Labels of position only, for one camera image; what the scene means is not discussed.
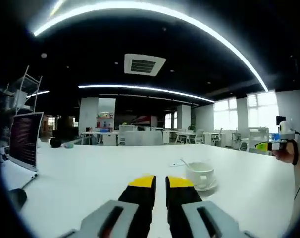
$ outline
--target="air conditioner vent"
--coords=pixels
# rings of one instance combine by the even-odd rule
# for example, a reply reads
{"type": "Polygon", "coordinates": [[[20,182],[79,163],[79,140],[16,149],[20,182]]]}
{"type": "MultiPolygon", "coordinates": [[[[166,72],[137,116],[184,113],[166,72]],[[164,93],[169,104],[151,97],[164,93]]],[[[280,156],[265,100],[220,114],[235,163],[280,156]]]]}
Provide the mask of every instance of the air conditioner vent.
{"type": "Polygon", "coordinates": [[[125,73],[156,76],[165,61],[155,56],[125,54],[125,73]]]}

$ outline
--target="black ball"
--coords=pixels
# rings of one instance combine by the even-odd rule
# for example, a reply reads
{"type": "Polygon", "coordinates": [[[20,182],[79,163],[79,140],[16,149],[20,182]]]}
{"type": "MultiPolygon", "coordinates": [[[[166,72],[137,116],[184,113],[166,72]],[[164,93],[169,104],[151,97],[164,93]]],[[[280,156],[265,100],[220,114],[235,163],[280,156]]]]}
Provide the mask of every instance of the black ball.
{"type": "Polygon", "coordinates": [[[52,146],[52,148],[58,148],[60,147],[62,144],[61,140],[58,139],[58,138],[55,138],[53,137],[51,140],[50,140],[50,145],[52,146]]]}

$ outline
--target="ceiling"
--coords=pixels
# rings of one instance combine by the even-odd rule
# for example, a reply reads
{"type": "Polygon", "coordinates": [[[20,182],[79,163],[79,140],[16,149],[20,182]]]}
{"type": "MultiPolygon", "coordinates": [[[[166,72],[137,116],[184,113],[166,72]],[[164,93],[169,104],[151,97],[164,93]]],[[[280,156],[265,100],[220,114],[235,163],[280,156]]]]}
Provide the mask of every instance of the ceiling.
{"type": "MultiPolygon", "coordinates": [[[[148,108],[149,113],[158,113],[180,104],[172,99],[193,106],[209,104],[161,92],[77,88],[87,84],[155,87],[215,101],[263,90],[246,65],[221,42],[187,22],[160,13],[94,11],[35,37],[32,32],[46,22],[54,2],[4,0],[0,5],[0,83],[22,76],[30,65],[30,75],[43,75],[40,90],[50,91],[38,97],[38,110],[76,114],[80,98],[102,97],[100,94],[165,98],[116,96],[122,112],[141,113],[148,108]],[[43,59],[41,53],[48,56],[43,59]],[[125,74],[126,53],[161,57],[166,62],[155,77],[125,74]]],[[[259,0],[151,2],[171,6],[217,31],[248,59],[269,90],[300,89],[300,5],[295,1],[293,5],[259,0]]],[[[66,0],[55,14],[67,12],[76,3],[66,0]]]]}

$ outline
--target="potted plant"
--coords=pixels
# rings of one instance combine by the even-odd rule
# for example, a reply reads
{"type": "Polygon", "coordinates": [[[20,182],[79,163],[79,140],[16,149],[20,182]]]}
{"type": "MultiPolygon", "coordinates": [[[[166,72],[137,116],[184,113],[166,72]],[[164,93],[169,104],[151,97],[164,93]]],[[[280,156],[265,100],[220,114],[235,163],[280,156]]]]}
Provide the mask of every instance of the potted plant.
{"type": "Polygon", "coordinates": [[[195,131],[195,126],[194,125],[190,125],[188,127],[189,132],[194,132],[195,131]]]}

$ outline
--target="human hand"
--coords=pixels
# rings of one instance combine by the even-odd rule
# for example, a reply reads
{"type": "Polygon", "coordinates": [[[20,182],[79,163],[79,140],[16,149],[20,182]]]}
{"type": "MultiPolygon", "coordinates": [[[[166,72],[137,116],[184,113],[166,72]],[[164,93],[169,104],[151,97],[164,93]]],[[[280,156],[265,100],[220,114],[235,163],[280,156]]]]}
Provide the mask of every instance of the human hand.
{"type": "Polygon", "coordinates": [[[285,163],[292,163],[294,159],[294,147],[293,144],[288,142],[285,150],[273,150],[272,153],[278,160],[285,163]]]}

